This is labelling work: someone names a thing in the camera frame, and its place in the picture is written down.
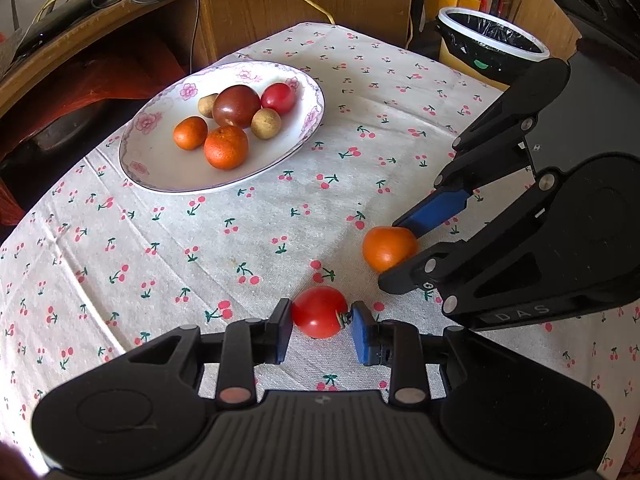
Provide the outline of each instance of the tablecloth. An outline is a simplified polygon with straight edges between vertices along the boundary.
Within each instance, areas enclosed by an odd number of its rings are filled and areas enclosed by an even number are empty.
[[[64,175],[0,248],[0,436],[40,472],[46,467],[30,431],[39,399],[175,326],[220,332],[237,319],[266,317],[278,298],[318,283],[423,333],[450,324],[435,291],[381,292],[360,246],[370,227],[390,224],[430,192],[453,156],[452,140],[499,92],[321,23],[301,23],[219,63],[238,59],[286,63],[320,84],[322,125],[294,156],[237,189],[163,196],[124,177],[120,129]],[[189,78],[184,84],[185,98],[197,99]],[[422,246],[470,237],[531,183],[523,170],[476,190],[466,210],[424,236]],[[606,478],[615,478],[640,411],[638,311],[627,306],[487,333],[605,397],[616,417],[601,466]],[[436,368],[428,368],[441,396]],[[212,396],[215,377],[208,365],[201,394]],[[389,370],[360,366],[348,330],[327,340],[294,330],[286,361],[258,366],[256,378],[260,394],[385,392]]]

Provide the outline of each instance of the orange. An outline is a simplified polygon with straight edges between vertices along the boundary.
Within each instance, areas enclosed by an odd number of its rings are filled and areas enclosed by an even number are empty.
[[[385,272],[417,252],[418,240],[405,227],[374,227],[362,241],[362,256],[376,272]]]
[[[204,141],[204,156],[218,170],[232,170],[242,164],[249,153],[246,133],[237,126],[220,126]]]
[[[195,150],[207,138],[207,131],[202,117],[187,117],[174,128],[174,142],[183,150]]]

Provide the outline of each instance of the trash can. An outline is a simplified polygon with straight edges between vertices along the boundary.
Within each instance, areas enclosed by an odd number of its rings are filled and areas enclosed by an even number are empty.
[[[505,90],[549,49],[526,30],[496,16],[463,7],[438,13],[440,62]]]

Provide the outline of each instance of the red tomato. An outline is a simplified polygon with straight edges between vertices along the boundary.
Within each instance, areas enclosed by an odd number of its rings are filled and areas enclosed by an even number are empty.
[[[284,83],[267,86],[260,98],[262,108],[276,110],[279,115],[288,113],[296,104],[296,93]]]
[[[312,286],[293,300],[291,318],[309,337],[326,339],[340,332],[338,315],[347,310],[347,301],[338,290],[332,286]]]

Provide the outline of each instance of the white plate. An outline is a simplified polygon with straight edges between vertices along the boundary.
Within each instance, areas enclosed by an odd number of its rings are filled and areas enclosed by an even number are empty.
[[[245,84],[261,95],[272,83],[286,83],[296,91],[296,105],[282,117],[282,130],[260,140],[246,129],[249,155],[238,168],[216,170],[202,147],[190,152],[174,143],[174,127],[200,116],[198,99]],[[120,165],[129,179],[145,189],[167,194],[210,192],[235,186],[291,156],[315,132],[324,113],[318,84],[297,68],[267,61],[244,61],[205,68],[187,76],[151,99],[127,124],[120,142]],[[217,127],[205,119],[209,129]]]

